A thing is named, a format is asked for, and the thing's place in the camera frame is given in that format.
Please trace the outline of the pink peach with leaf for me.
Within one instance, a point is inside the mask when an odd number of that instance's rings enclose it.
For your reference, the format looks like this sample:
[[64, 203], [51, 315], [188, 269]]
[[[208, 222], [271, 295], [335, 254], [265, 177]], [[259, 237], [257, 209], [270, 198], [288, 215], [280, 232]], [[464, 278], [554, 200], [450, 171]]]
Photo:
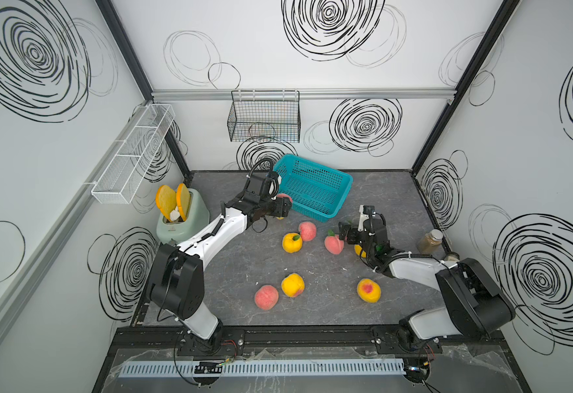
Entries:
[[332, 255], [340, 255], [345, 248], [345, 241], [334, 231], [329, 230], [326, 238], [324, 239], [324, 247]]

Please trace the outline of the teal plastic basket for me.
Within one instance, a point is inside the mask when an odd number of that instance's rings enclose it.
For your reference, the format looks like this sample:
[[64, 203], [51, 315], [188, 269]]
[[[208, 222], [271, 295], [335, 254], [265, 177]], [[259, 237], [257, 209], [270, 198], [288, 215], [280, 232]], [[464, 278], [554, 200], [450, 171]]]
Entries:
[[294, 155], [284, 155], [273, 170], [281, 176], [280, 192], [293, 200], [292, 209], [320, 222], [336, 217], [353, 184], [345, 172]]

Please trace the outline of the yellow peach red spot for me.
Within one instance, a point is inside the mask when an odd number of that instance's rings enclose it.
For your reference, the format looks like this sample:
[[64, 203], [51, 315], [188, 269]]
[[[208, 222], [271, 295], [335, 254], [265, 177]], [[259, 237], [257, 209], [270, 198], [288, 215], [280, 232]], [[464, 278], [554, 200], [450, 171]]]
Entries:
[[364, 278], [358, 283], [357, 293], [367, 303], [374, 304], [381, 299], [381, 287], [369, 278]]

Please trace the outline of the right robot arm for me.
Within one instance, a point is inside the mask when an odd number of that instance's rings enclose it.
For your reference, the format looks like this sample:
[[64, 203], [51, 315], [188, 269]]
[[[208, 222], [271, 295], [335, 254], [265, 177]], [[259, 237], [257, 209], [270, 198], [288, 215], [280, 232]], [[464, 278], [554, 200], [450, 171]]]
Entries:
[[360, 246], [358, 256], [373, 272], [441, 294], [444, 306], [417, 311], [400, 321], [397, 336], [405, 351], [440, 337], [485, 338], [515, 318], [512, 302], [477, 260], [439, 260], [392, 247], [386, 220], [376, 211], [360, 214], [358, 224], [339, 223], [339, 239]]

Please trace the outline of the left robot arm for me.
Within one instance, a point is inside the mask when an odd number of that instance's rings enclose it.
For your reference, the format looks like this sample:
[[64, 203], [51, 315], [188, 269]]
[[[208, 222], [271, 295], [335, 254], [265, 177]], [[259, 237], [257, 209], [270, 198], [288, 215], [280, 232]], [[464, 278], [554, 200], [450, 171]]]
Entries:
[[286, 218], [292, 201], [279, 196], [281, 176], [275, 170], [257, 175], [251, 170], [244, 188], [223, 202], [220, 215], [196, 235], [178, 244], [161, 244], [148, 275], [145, 298], [168, 311], [210, 350], [219, 350], [223, 323], [204, 302], [205, 270], [236, 236], [259, 220]]

